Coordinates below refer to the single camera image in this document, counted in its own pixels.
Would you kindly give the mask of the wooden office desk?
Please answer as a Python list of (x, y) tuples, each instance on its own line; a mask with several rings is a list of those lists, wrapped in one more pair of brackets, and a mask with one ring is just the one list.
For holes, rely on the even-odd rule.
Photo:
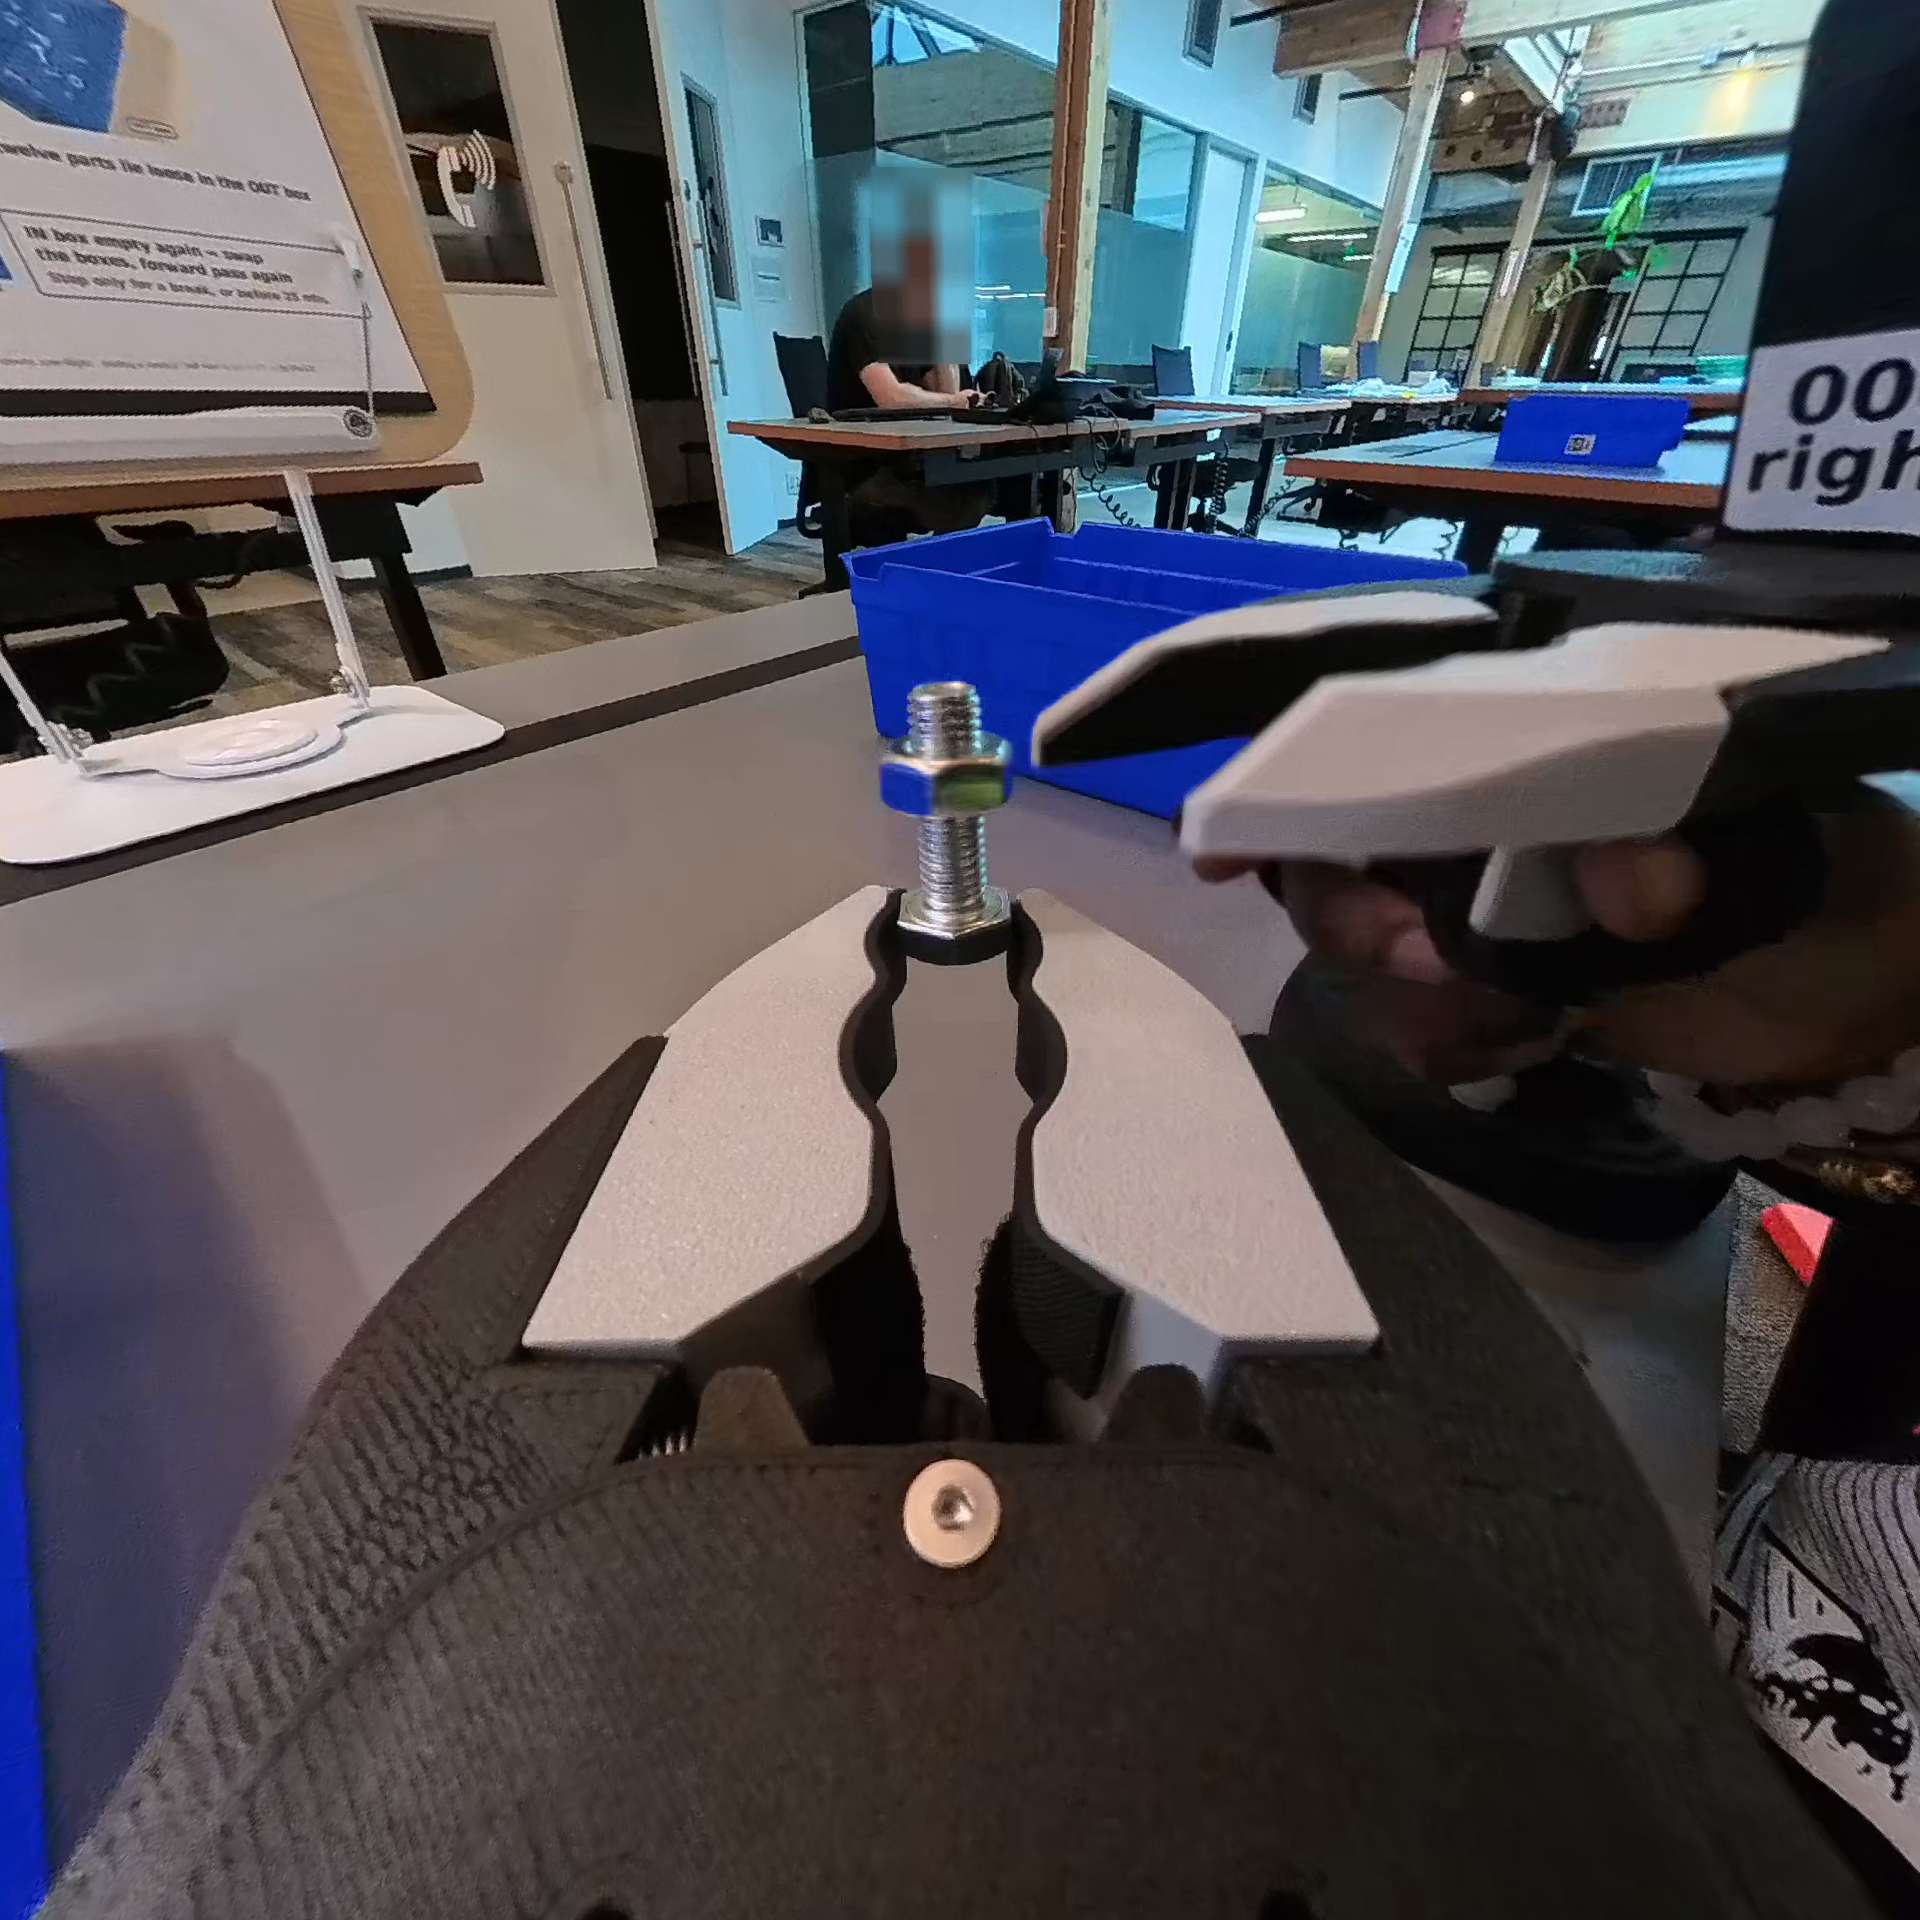
[(829, 591), (847, 588), (853, 550), (847, 469), (903, 463), (928, 488), (961, 488), (1005, 478), (1030, 485), (1030, 509), (1059, 512), (1059, 496), (1073, 475), (1102, 470), (1151, 480), (1153, 526), (1188, 523), (1196, 474), (1251, 443), (1257, 483), (1276, 469), (1284, 440), (1331, 431), (1348, 408), (1342, 398), (1232, 396), (1227, 400), (1156, 400), (1151, 419), (1088, 415), (1064, 422), (1014, 422), (992, 412), (873, 419), (732, 421), (727, 431), (777, 451), (813, 470), (821, 492), (823, 579)]
[(1683, 438), (1653, 469), (1503, 463), (1495, 434), (1435, 430), (1292, 452), (1284, 474), (1412, 519), (1454, 522), (1456, 565), (1487, 572), (1509, 531), (1532, 531), (1541, 549), (1565, 532), (1651, 547), (1710, 531), (1729, 456), (1729, 438)]

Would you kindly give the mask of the instruction sign board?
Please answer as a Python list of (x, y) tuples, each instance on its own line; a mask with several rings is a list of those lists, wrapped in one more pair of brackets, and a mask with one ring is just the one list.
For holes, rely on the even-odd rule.
[(342, 4), (3, 4), (5, 488), (449, 452), (472, 380)]

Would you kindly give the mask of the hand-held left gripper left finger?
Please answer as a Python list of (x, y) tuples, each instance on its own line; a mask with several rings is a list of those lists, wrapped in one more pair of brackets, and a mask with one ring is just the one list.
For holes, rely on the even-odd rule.
[(899, 893), (857, 888), (675, 1021), (521, 1335), (695, 1388), (774, 1373), (799, 1410), (911, 1400), (923, 1300), (879, 1095)]

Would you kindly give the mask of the silver hex nut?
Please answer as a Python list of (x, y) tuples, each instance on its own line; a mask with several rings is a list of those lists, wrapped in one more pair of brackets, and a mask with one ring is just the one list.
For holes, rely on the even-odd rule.
[(997, 811), (1009, 798), (1009, 754), (990, 740), (966, 751), (911, 751), (892, 740), (878, 759), (879, 802), (910, 821), (964, 821)]

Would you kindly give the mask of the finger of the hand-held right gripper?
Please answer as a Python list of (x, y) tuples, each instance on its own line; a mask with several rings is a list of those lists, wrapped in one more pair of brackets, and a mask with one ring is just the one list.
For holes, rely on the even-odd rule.
[(1574, 847), (1897, 766), (1893, 640), (1616, 622), (1326, 678), (1190, 790), (1180, 839), (1348, 869), (1484, 852), (1471, 933), (1563, 943), (1592, 928)]
[(1078, 766), (1251, 739), (1331, 677), (1499, 650), (1499, 613), (1465, 591), (1389, 586), (1227, 608), (1134, 642), (1054, 700), (1029, 759)]

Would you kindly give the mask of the black printed shirt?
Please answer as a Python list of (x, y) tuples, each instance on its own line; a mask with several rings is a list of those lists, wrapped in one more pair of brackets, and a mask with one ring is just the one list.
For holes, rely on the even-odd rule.
[(1710, 1607), (1719, 1666), (1813, 1820), (1888, 1915), (1916, 1915), (1916, 1410), (1813, 1432), (1775, 1388), (1807, 1286), (1760, 1242), (1726, 1296)]

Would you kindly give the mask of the black round cushion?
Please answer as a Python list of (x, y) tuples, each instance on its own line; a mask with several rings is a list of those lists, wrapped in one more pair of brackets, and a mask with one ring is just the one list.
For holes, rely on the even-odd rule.
[(1307, 955), (1269, 1035), (1392, 1154), (1588, 1242), (1676, 1242), (1737, 1166), (1661, 1133), (1644, 1075), (1544, 1043), (1547, 1014), (1470, 980), (1422, 982)]

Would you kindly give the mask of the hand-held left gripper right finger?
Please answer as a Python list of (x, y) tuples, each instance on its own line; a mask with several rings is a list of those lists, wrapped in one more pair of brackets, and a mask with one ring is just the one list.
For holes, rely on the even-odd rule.
[(984, 1400), (1115, 1410), (1180, 1368), (1219, 1404), (1243, 1363), (1360, 1359), (1380, 1326), (1232, 1021), (1044, 891), (1007, 982), (1029, 1116), (984, 1256)]

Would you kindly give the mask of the green plant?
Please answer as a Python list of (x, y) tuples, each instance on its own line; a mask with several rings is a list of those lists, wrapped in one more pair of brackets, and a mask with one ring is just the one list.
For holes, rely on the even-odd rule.
[(1565, 256), (1535, 290), (1532, 309), (1557, 312), (1574, 298), (1605, 292), (1617, 276), (1637, 269), (1635, 240), (1648, 214), (1657, 168), (1641, 172), (1605, 211), (1588, 247), (1568, 244)]

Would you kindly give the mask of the silver hex bolt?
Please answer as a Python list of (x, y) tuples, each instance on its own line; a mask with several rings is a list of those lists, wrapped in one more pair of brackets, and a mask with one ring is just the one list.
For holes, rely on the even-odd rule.
[[(905, 731), (893, 740), (928, 754), (1005, 743), (982, 726), (975, 687), (964, 682), (911, 686)], [(918, 879), (901, 896), (896, 911), (896, 938), (907, 957), (932, 967), (969, 967), (1005, 954), (1014, 918), (1007, 893), (990, 879), (988, 816), (911, 821)]]

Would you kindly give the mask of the black office chair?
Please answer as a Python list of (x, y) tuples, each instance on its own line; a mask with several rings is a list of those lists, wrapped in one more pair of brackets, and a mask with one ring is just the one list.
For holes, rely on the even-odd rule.
[[(821, 336), (774, 333), (774, 359), (781, 374), (788, 414), (792, 421), (811, 421), (828, 414), (828, 347)], [(769, 443), (798, 467), (796, 528), (803, 538), (821, 544), (823, 575), (837, 581), (841, 550), (831, 538), (847, 531), (847, 463), (829, 460), (817, 467), (803, 456), (803, 447)]]

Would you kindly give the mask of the blue plastic bin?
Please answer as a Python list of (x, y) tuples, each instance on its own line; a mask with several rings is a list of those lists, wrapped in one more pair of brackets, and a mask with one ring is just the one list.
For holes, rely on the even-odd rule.
[(35, 1915), (51, 1883), (27, 1399), (9, 1127), (3, 1130), (3, 1915)]
[(1037, 714), (1190, 618), (1313, 589), (1467, 583), (1448, 559), (1103, 522), (1061, 534), (1043, 519), (857, 549), (846, 570), (879, 734), (905, 731), (911, 686), (966, 682), (1016, 778), (1163, 821), (1243, 736), (1036, 773), (1025, 743)]
[(1651, 474), (1679, 446), (1691, 403), (1679, 390), (1539, 388), (1505, 403), (1496, 467)]

